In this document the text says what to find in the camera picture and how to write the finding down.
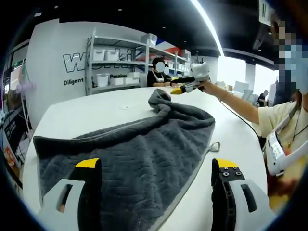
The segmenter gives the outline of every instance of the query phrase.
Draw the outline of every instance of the white storage bin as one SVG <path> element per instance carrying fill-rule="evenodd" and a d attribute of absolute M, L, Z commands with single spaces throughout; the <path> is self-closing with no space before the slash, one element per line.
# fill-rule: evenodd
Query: white storage bin
<path fill-rule="evenodd" d="M 125 84 L 138 84 L 139 79 L 138 78 L 124 78 Z"/>
<path fill-rule="evenodd" d="M 97 86 L 99 87 L 106 87 L 108 86 L 109 74 L 97 74 L 96 75 L 96 82 Z"/>
<path fill-rule="evenodd" d="M 125 84 L 137 84 L 139 83 L 140 72 L 130 72 L 127 78 L 124 79 Z"/>
<path fill-rule="evenodd" d="M 124 84 L 124 79 L 125 78 L 111 78 L 110 79 L 110 84 L 111 85 L 123 85 Z"/>
<path fill-rule="evenodd" d="M 167 61 L 167 65 L 169 66 L 169 68 L 174 68 L 174 62 L 172 61 Z"/>
<path fill-rule="evenodd" d="M 178 64 L 178 68 L 177 68 L 177 70 L 178 70 L 178 71 L 181 71 L 181 70 L 182 70 L 182 67 L 183 67 L 183 65 L 182 65 L 182 64 Z"/>
<path fill-rule="evenodd" d="M 104 61 L 105 49 L 93 49 L 93 61 Z"/>
<path fill-rule="evenodd" d="M 140 37 L 142 43 L 147 43 L 147 40 L 150 41 L 150 47 L 155 47 L 157 42 L 157 36 L 153 34 L 146 34 Z"/>
<path fill-rule="evenodd" d="M 105 60 L 107 61 L 118 61 L 120 57 L 120 51 L 107 50 L 105 53 Z"/>

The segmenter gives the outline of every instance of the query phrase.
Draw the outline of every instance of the ceiling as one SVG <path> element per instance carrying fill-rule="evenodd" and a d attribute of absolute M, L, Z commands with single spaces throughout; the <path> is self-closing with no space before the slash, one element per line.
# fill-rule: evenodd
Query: ceiling
<path fill-rule="evenodd" d="M 269 28 L 258 21 L 258 0 L 198 1 L 211 19 L 223 48 L 275 59 Z M 213 36 L 189 0 L 115 0 L 80 6 L 76 1 L 42 2 L 19 5 L 18 13 L 9 19 L 10 41 L 14 33 L 17 35 L 13 45 L 29 39 L 36 24 L 59 18 L 60 22 L 95 21 L 127 26 L 156 34 L 162 40 L 190 50 L 192 55 L 196 52 L 218 55 Z M 260 40 L 260 46 L 254 46 L 256 39 Z"/>

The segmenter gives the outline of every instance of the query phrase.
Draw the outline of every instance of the black shirt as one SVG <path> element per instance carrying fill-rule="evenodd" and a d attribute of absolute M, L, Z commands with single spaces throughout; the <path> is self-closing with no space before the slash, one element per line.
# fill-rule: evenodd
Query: black shirt
<path fill-rule="evenodd" d="M 259 103 L 260 107 L 264 107 L 264 102 L 261 102 L 260 100 L 265 100 L 264 93 L 260 94 L 260 96 L 258 98 L 258 103 Z"/>
<path fill-rule="evenodd" d="M 171 77 L 168 75 L 163 75 L 161 73 L 155 72 L 157 78 L 164 78 L 164 82 L 170 82 Z M 153 74 L 152 71 L 149 71 L 148 76 L 147 76 L 147 81 L 148 81 L 148 87 L 152 87 L 154 83 L 157 83 L 157 80 Z"/>

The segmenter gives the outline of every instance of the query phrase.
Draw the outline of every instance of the black wire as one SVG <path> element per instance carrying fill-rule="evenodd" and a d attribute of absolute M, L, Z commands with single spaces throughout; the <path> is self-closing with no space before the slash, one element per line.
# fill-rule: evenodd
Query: black wire
<path fill-rule="evenodd" d="M 244 123 L 246 123 L 251 129 L 252 131 L 254 131 L 254 133 L 256 134 L 256 136 L 258 137 L 259 139 L 259 135 L 257 134 L 257 132 L 254 130 L 254 128 L 248 124 L 243 118 L 241 118 L 239 115 L 237 115 L 236 113 L 234 113 L 232 110 L 230 110 L 225 104 L 222 103 L 222 101 L 220 99 L 218 99 L 218 101 L 225 107 L 227 108 L 229 111 L 231 111 L 233 114 L 235 114 L 237 117 L 239 117 Z"/>

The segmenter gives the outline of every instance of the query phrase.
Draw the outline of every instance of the desk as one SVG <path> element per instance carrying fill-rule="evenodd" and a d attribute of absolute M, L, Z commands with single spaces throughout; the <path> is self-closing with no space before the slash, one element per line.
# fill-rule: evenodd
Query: desk
<path fill-rule="evenodd" d="M 155 88 L 119 90 L 86 96 L 49 107 L 35 134 L 70 139 L 91 131 L 154 116 L 148 99 Z M 161 88 L 171 92 L 170 88 Z M 236 162 L 246 179 L 265 193 L 267 181 L 263 155 L 255 133 L 217 98 L 198 90 L 172 95 L 172 101 L 199 107 L 216 120 L 211 143 L 220 142 L 219 153 L 208 153 L 194 182 L 161 227 L 161 231 L 210 230 L 212 225 L 211 164 L 215 157 Z M 23 174 L 24 200 L 30 210 L 40 209 L 38 159 L 31 141 Z"/>

